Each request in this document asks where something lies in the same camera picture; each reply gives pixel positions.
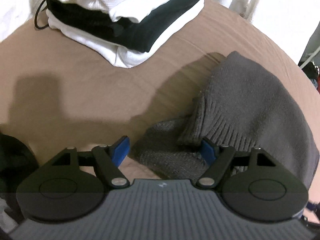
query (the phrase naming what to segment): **white bedding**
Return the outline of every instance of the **white bedding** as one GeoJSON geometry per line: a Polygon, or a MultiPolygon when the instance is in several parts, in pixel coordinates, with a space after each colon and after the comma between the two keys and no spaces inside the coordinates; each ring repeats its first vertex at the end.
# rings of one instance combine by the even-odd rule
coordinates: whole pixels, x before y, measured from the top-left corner
{"type": "Polygon", "coordinates": [[[0,42],[31,19],[42,0],[0,0],[0,42]]]}

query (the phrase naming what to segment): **logo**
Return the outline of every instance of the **logo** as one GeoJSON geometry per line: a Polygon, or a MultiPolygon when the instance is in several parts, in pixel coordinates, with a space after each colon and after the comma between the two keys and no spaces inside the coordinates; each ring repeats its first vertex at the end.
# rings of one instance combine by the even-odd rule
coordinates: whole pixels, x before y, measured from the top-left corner
{"type": "Polygon", "coordinates": [[[159,187],[162,187],[162,188],[167,187],[167,185],[168,185],[168,184],[166,184],[165,182],[158,184],[158,186],[159,186],[159,187]]]}

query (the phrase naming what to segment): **metal rivet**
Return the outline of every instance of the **metal rivet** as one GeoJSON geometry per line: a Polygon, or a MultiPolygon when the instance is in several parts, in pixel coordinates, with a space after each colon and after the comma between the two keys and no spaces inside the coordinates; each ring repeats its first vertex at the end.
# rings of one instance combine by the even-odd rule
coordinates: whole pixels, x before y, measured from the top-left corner
{"type": "Polygon", "coordinates": [[[111,183],[115,186],[124,186],[125,184],[127,184],[127,180],[124,178],[114,178],[112,179],[111,183]]]}
{"type": "Polygon", "coordinates": [[[214,184],[214,179],[212,179],[212,178],[201,178],[201,179],[199,179],[199,183],[202,186],[212,186],[214,184]]]}

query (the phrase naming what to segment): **gray scarf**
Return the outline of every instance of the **gray scarf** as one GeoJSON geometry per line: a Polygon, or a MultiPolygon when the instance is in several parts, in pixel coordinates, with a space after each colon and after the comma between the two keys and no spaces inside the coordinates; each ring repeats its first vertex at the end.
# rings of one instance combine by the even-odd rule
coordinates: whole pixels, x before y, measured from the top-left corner
{"type": "Polygon", "coordinates": [[[197,151],[203,137],[239,151],[261,147],[307,188],[319,161],[311,130],[289,92],[276,76],[235,51],[213,70],[190,117],[157,123],[132,151],[160,174],[194,181],[207,169],[197,151]]]}

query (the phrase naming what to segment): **ribbed rubber surface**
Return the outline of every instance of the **ribbed rubber surface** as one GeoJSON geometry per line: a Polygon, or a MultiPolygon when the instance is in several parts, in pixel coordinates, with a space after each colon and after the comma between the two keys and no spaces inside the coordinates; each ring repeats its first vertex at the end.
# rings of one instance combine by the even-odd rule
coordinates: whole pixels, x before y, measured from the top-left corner
{"type": "Polygon", "coordinates": [[[93,213],[64,224],[26,220],[14,240],[311,240],[298,220],[260,224],[226,209],[213,191],[189,180],[135,180],[111,191],[93,213]]]}

